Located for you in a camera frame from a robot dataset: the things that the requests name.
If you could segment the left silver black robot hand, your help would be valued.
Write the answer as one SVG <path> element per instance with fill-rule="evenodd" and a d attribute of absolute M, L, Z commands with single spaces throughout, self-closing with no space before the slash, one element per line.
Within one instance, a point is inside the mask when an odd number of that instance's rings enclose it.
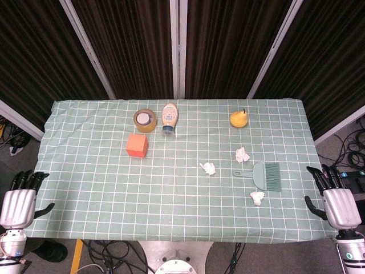
<path fill-rule="evenodd" d="M 25 229 L 33 220 L 53 209 L 54 203 L 41 210 L 35 209 L 38 191 L 47 177 L 48 173 L 32 170 L 21 171 L 14 176 L 2 203 L 1 226 L 4 229 Z"/>

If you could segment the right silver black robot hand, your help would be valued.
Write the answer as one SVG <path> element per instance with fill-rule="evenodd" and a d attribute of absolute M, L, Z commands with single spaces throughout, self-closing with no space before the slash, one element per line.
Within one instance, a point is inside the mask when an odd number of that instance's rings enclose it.
<path fill-rule="evenodd" d="M 337 230 L 357 228 L 362 220 L 351 190 L 345 186 L 336 168 L 325 164 L 322 167 L 324 171 L 310 166 L 306 168 L 317 185 L 325 209 L 317 209 L 310 197 L 305 196 L 307 208 Z"/>

